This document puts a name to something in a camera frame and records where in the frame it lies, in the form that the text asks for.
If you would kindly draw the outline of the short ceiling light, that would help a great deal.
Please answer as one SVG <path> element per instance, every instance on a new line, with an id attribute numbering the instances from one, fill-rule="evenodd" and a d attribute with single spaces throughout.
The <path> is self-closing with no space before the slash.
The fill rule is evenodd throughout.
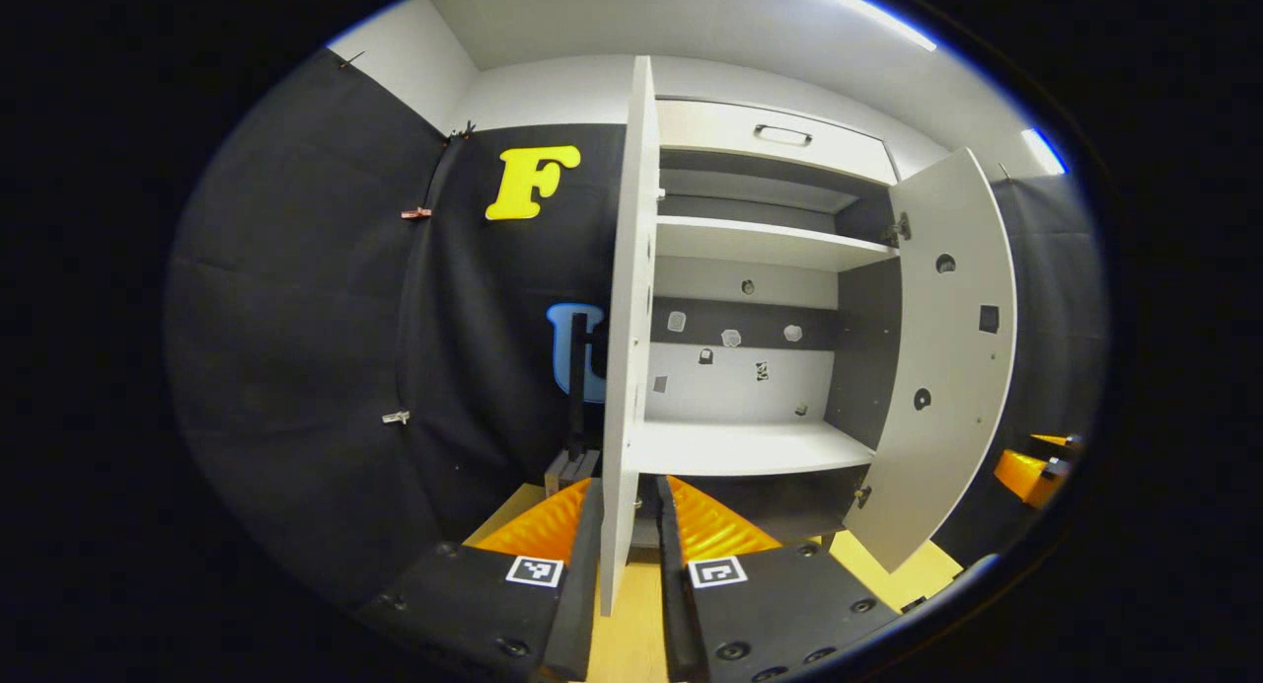
<path id="1" fill-rule="evenodd" d="M 1063 175 L 1067 172 L 1058 151 L 1051 146 L 1041 130 L 1026 128 L 1021 130 L 1021 138 L 1041 175 Z"/>

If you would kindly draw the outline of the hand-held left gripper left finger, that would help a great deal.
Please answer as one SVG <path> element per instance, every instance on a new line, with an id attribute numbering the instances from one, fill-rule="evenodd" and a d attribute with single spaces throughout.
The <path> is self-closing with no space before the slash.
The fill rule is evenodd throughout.
<path id="1" fill-rule="evenodd" d="M 601 480 L 581 480 L 475 545 L 429 549 L 359 620 L 443 683 L 584 680 L 602 515 Z"/>

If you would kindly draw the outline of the long ceiling light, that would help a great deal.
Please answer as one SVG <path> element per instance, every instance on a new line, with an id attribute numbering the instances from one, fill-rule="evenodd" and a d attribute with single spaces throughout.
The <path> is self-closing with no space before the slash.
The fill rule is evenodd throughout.
<path id="1" fill-rule="evenodd" d="M 889 13 L 887 8 L 880 8 L 880 5 L 871 3 L 870 0 L 830 0 L 837 4 L 839 8 L 847 9 L 849 13 L 858 14 L 863 16 L 866 21 L 874 23 L 877 27 L 884 28 L 885 32 L 893 33 L 893 35 L 901 38 L 902 40 L 909 40 L 919 49 L 926 52 L 935 52 L 938 49 L 938 44 L 935 43 L 932 38 L 926 35 L 925 32 L 919 32 L 919 28 L 912 27 L 911 23 L 904 21 L 901 16 Z"/>

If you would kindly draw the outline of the black backdrop cloth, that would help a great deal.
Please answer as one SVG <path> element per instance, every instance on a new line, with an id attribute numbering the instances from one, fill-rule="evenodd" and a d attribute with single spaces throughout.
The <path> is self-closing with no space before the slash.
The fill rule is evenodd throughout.
<path id="1" fill-rule="evenodd" d="M 568 433 L 572 316 L 596 337 L 577 391 L 602 452 L 635 58 L 493 72 L 501 88 L 475 106 L 474 138 L 450 140 L 322 48 L 200 181 L 164 316 L 178 420 L 231 511 L 322 596 L 365 605 L 543 478 Z M 1085 197 L 1066 178 L 1003 183 L 978 160 L 1015 276 L 991 449 L 1082 434 L 1110 327 Z M 419 206 L 433 215 L 400 218 Z M 407 425 L 381 423 L 395 412 Z"/>

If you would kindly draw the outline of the grey double-door shoe cabinet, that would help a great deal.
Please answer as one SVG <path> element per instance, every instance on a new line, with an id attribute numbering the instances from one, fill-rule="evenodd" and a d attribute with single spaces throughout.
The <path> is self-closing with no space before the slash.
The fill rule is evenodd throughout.
<path id="1" fill-rule="evenodd" d="M 890 215 L 892 188 L 788 162 L 661 146 L 657 218 L 754 221 L 883 244 L 878 227 Z M 901 342 L 898 259 L 834 273 L 677 259 L 657 250 L 650 295 L 644 420 L 823 420 L 875 454 Z M 853 508 L 849 494 L 870 463 L 793 475 L 674 477 L 777 539 L 831 543 Z M 639 476 L 637 547 L 657 543 L 648 508 L 658 502 L 659 476 Z"/>

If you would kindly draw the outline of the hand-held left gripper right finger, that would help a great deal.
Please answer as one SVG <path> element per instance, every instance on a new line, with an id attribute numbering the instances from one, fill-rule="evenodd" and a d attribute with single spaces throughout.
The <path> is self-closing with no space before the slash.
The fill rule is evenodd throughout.
<path id="1" fill-rule="evenodd" d="M 898 620 L 821 542 L 778 542 L 672 476 L 657 494 L 669 683 L 808 683 Z"/>

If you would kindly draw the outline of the grey cabinet drawer front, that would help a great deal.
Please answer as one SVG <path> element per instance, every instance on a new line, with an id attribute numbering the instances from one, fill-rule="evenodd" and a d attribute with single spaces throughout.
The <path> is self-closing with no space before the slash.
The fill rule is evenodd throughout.
<path id="1" fill-rule="evenodd" d="M 899 178 L 884 140 L 773 109 L 658 98 L 659 140 L 671 151 L 712 151 L 788 162 L 882 187 Z"/>

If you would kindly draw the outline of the grey cabinet door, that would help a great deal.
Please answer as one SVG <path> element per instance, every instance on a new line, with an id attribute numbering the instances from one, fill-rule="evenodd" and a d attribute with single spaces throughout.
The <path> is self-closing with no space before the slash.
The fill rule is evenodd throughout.
<path id="1" fill-rule="evenodd" d="M 1015 353 L 1015 276 L 997 194 L 970 148 L 890 189 L 899 351 L 887 420 L 847 532 L 893 571 L 933 538 L 991 449 Z"/>
<path id="2" fill-rule="evenodd" d="M 649 56 L 638 56 L 632 72 L 608 319 L 597 587 L 602 617 L 618 611 L 634 533 L 640 476 L 637 454 L 649 390 L 650 292 L 659 189 L 661 138 L 653 68 Z"/>

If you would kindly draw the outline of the white cabinet shelf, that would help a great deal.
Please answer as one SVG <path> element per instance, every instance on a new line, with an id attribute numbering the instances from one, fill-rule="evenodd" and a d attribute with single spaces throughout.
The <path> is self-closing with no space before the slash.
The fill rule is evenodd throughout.
<path id="1" fill-rule="evenodd" d="M 751 477 L 869 465 L 874 449 L 823 420 L 693 423 L 645 420 L 632 432 L 640 473 Z"/>
<path id="2" fill-rule="evenodd" d="M 754 221 L 659 216 L 655 247 L 662 256 L 847 271 L 897 259 L 897 247 L 842 235 L 808 232 Z"/>

